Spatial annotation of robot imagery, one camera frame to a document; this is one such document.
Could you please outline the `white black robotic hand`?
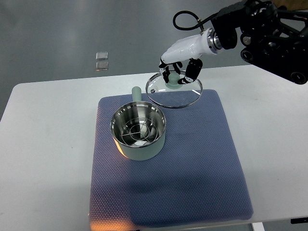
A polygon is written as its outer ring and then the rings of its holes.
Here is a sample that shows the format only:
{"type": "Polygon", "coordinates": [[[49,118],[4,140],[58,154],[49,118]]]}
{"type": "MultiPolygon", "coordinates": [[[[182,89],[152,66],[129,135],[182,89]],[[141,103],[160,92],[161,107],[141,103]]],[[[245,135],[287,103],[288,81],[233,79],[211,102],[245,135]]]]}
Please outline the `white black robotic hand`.
{"type": "Polygon", "coordinates": [[[200,57],[203,54],[216,55],[223,49],[219,38],[213,28],[207,29],[199,35],[186,37],[176,41],[161,56],[159,69],[166,84],[170,82],[171,74],[169,66],[180,74],[182,62],[188,60],[185,76],[177,81],[179,85],[189,84],[196,81],[203,67],[200,57]]]}

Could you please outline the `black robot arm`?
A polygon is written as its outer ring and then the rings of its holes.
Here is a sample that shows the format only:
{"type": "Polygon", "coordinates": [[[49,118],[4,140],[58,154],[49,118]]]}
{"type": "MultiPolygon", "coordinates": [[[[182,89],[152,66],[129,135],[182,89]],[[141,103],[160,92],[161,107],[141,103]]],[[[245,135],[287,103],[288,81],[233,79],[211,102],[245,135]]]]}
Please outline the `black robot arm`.
{"type": "Polygon", "coordinates": [[[308,81],[308,14],[277,8],[271,1],[243,0],[211,18],[221,46],[245,48],[241,58],[295,84],[308,81]]]}

